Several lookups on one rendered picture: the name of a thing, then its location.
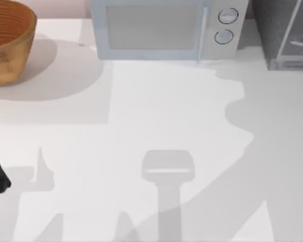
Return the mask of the pale microwave oven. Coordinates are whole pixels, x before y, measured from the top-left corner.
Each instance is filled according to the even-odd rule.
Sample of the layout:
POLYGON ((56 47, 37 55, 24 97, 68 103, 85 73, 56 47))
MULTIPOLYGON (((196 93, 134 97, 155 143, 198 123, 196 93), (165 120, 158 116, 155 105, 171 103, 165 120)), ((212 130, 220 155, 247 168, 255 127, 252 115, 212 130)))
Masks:
POLYGON ((207 0, 208 13, 204 47, 200 61, 227 59, 235 56, 241 30, 247 12, 249 0, 207 0), (222 24, 218 20, 218 14, 223 9, 235 8, 238 10, 238 18, 232 24, 222 24), (233 40, 225 45, 215 42, 214 36, 218 31, 231 30, 234 33, 233 40))

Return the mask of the grey cabinet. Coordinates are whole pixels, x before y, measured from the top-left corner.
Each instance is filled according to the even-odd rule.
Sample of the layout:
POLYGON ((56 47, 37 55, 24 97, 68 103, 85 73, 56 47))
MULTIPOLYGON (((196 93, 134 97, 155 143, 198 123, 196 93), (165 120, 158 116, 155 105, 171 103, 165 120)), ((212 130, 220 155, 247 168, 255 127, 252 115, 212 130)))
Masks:
POLYGON ((281 5, 281 0, 252 0, 254 19, 260 34, 268 70, 270 71, 277 71, 271 69, 271 60, 276 57, 282 39, 281 31, 278 30, 278 27, 281 27, 282 24, 279 23, 275 15, 277 8, 281 5))

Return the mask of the brown wicker basket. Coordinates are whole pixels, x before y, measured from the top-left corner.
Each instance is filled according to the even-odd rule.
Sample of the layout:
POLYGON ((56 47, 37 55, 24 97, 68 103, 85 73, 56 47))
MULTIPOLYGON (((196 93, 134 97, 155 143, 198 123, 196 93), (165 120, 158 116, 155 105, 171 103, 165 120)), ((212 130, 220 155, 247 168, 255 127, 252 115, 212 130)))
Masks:
POLYGON ((37 25, 35 12, 14 0, 0 0, 0 85, 18 81, 26 67, 37 25))

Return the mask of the microwave oven door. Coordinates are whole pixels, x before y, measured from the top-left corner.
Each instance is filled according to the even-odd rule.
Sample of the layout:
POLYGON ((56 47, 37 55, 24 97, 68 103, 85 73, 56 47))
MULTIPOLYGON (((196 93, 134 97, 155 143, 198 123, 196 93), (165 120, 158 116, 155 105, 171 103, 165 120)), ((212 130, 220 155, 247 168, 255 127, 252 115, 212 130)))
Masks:
POLYGON ((199 60, 207 0, 90 0, 105 60, 199 60))

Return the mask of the microwave knob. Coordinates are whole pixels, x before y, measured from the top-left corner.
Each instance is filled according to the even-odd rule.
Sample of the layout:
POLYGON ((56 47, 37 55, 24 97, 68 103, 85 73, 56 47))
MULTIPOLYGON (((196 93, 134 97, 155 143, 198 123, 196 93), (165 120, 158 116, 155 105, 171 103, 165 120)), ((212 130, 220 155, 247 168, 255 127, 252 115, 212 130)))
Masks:
POLYGON ((215 42, 219 45, 228 44, 233 40, 233 38, 234 38, 234 33, 228 29, 218 31, 214 36, 215 42))
POLYGON ((223 9, 218 14, 218 20, 222 24, 232 24, 237 20, 238 15, 238 10, 236 10, 235 8, 223 9))

